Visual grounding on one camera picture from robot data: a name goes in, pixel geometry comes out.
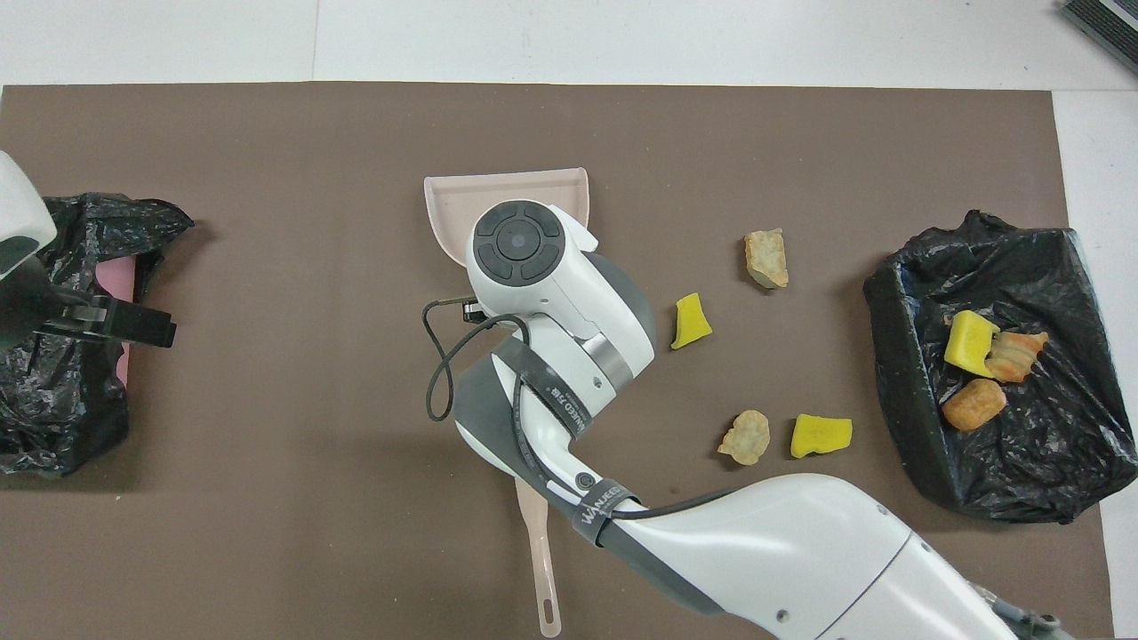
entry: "brown mat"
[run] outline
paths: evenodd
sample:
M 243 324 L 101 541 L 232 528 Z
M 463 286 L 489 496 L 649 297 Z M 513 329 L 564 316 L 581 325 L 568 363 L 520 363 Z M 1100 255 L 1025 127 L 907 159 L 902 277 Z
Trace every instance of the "brown mat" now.
M 46 195 L 157 197 L 200 222 L 148 300 L 179 335 L 135 351 L 127 442 L 60 482 L 0 481 L 8 639 L 538 637 L 513 482 L 423 412 L 436 356 L 419 311 L 468 285 L 435 244 L 422 179 L 566 166 L 588 170 L 591 229 L 654 305 L 661 343 L 692 292 L 715 328 L 660 354 L 583 460 L 652 506 L 833 474 L 966 577 L 1111 634 L 1097 509 L 1008 526 L 918 497 L 877 408 L 860 293 L 887 253 L 970 208 L 1065 224 L 1047 93 L 9 87 L 0 147 Z M 741 238 L 774 227 L 791 285 L 767 294 Z M 775 433 L 741 468 L 714 450 L 748 408 Z M 791 460 L 799 412 L 852 418 L 852 446 Z M 673 605 L 550 524 L 562 638 L 765 637 Z

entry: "white robotic arm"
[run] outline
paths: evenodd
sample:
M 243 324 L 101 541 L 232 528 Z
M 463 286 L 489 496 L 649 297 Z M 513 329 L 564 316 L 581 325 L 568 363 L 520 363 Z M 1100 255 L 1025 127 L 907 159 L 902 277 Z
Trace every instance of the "white robotic arm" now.
M 1023 631 L 998 616 L 916 533 L 844 481 L 783 476 L 646 509 L 572 456 L 570 443 L 654 354 L 651 309 L 595 247 L 568 214 L 529 200 L 492 207 L 471 235 L 478 302 L 527 329 L 460 378 L 455 421 L 483 458 L 679 602 L 781 639 L 1070 638 L 1052 618 L 1020 612 L 1031 627 Z

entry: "yellow sponge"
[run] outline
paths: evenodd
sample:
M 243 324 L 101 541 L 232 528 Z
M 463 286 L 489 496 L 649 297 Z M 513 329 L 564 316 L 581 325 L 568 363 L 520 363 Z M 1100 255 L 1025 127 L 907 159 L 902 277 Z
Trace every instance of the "yellow sponge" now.
M 671 343 L 671 348 L 679 348 L 684 345 L 711 334 L 711 326 L 703 317 L 703 306 L 700 305 L 700 294 L 692 294 L 679 298 L 676 303 L 676 340 Z
M 799 413 L 794 420 L 794 435 L 790 438 L 790 454 L 801 458 L 807 453 L 830 453 L 850 445 L 853 421 L 849 418 L 819 418 Z
M 984 359 L 992 350 L 992 336 L 998 333 L 999 327 L 974 311 L 957 313 L 953 317 L 953 330 L 948 334 L 945 362 L 976 376 L 995 378 L 984 364 Z

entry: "white floor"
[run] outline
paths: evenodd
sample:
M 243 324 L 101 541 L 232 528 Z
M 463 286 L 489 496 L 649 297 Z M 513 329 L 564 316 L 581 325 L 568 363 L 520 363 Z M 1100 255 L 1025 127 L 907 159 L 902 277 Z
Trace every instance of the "white floor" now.
M 1138 75 L 1053 0 L 0 0 L 0 85 L 417 80 L 1055 91 L 1071 224 L 1138 407 Z M 1103 502 L 1138 637 L 1138 485 Z

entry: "black cable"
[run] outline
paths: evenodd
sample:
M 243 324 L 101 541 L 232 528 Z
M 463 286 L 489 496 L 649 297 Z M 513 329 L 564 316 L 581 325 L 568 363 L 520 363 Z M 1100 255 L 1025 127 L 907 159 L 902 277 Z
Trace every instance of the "black cable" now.
M 430 320 L 427 318 L 427 315 L 430 313 L 430 310 L 435 309 L 436 306 L 444 306 L 447 304 L 459 304 L 460 302 L 467 300 L 471 298 L 452 298 L 447 301 L 436 300 L 427 303 L 427 306 L 423 307 L 423 313 L 422 313 L 423 328 L 427 329 L 427 336 L 430 338 L 430 342 L 435 345 L 435 351 L 438 352 L 438 358 L 440 361 L 446 358 L 446 352 L 443 351 L 443 344 L 438 342 L 438 336 L 435 335 L 435 329 L 431 328 Z M 446 367 L 446 388 L 447 388 L 446 409 L 443 411 L 442 416 L 436 417 L 435 412 L 430 408 L 430 401 L 431 397 L 434 397 L 435 395 L 435 383 L 437 380 L 438 380 L 437 377 L 432 378 L 431 386 L 427 389 L 427 416 L 429 416 L 430 419 L 435 420 L 436 422 L 442 422 L 451 413 L 451 405 L 454 404 L 454 376 L 451 374 L 450 366 Z
M 454 375 L 451 371 L 451 360 L 453 360 L 454 356 L 457 355 L 460 351 L 462 351 L 462 347 L 467 346 L 467 343 L 473 339 L 475 336 L 502 322 L 511 322 L 513 325 L 517 325 L 518 328 L 521 330 L 521 342 L 525 343 L 526 346 L 529 346 L 529 327 L 526 325 L 526 322 L 521 318 L 518 318 L 512 313 L 503 313 L 501 315 L 495 315 L 493 318 L 487 318 L 486 320 L 483 320 L 473 329 L 471 329 L 470 333 L 463 336 L 462 339 L 460 339 L 451 348 L 450 352 L 444 352 L 443 344 L 439 343 L 438 336 L 435 335 L 435 330 L 430 326 L 430 320 L 427 318 L 428 313 L 430 313 L 430 310 L 435 309 L 436 306 L 444 306 L 447 304 L 459 304 L 462 302 L 470 302 L 471 300 L 473 298 L 453 298 L 446 301 L 434 301 L 428 303 L 427 306 L 423 307 L 423 313 L 422 313 L 423 327 L 427 329 L 427 335 L 430 337 L 430 340 L 431 343 L 434 343 L 435 350 L 438 352 L 439 355 L 438 367 L 435 368 L 435 374 L 432 374 L 430 377 L 430 386 L 427 387 L 427 416 L 430 417 L 430 419 L 436 422 L 442 422 L 443 420 L 445 420 L 446 417 L 451 415 L 451 409 L 454 407 Z M 438 377 L 444 372 L 446 374 L 446 408 L 443 410 L 442 413 L 436 415 L 434 409 L 431 409 L 431 400 L 435 397 L 435 386 L 438 384 Z M 520 389 L 518 389 L 516 395 L 520 395 L 520 393 L 521 393 Z
M 675 504 L 668 504 L 667 507 L 659 507 L 655 509 L 644 509 L 643 511 L 613 511 L 612 519 L 615 520 L 640 520 L 643 518 L 654 518 L 657 516 L 667 516 L 668 514 L 675 514 L 676 511 L 683 511 L 684 509 L 690 509 L 692 507 L 699 507 L 704 502 L 710 502 L 712 500 L 718 500 L 728 493 L 733 493 L 734 489 L 720 489 L 708 493 L 707 495 L 700 495 L 699 498 L 692 498 L 691 500 L 684 500 L 683 502 L 676 502 Z

